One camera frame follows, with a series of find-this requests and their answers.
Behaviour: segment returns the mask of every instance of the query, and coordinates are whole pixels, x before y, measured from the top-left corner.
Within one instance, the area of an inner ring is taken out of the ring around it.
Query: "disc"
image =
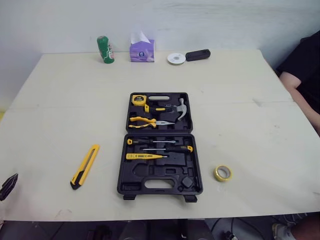
[[[186,61],[186,57],[181,53],[171,53],[167,57],[167,60],[171,64],[179,65],[179,64],[183,64]]]

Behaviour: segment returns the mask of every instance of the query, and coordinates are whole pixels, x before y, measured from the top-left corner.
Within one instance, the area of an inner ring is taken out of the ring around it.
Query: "tape roll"
[[[232,178],[232,171],[225,165],[219,165],[214,169],[213,175],[219,182],[226,182]]]
[[[166,59],[171,64],[179,65],[186,61],[186,56],[181,53],[171,53]]]

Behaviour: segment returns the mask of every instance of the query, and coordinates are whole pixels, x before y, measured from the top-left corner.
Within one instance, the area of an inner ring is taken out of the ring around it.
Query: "white wall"
[[[276,66],[320,29],[320,0],[0,0],[0,110],[42,53],[97,52],[100,35],[127,51],[140,28],[157,50],[258,48]]]

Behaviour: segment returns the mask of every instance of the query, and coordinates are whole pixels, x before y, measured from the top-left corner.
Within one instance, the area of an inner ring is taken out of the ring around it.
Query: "hammer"
[[[146,113],[152,114],[161,114],[161,113],[170,113],[170,112],[182,112],[181,116],[178,117],[178,121],[186,115],[187,113],[187,106],[185,105],[185,100],[183,98],[179,98],[180,105],[179,106],[158,106],[158,107],[150,107],[149,105],[144,105],[144,111]]]

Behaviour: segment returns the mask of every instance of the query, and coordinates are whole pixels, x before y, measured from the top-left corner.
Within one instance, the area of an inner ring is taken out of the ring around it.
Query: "tissue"
[[[142,31],[131,35],[131,62],[154,62],[155,40],[148,39]]]

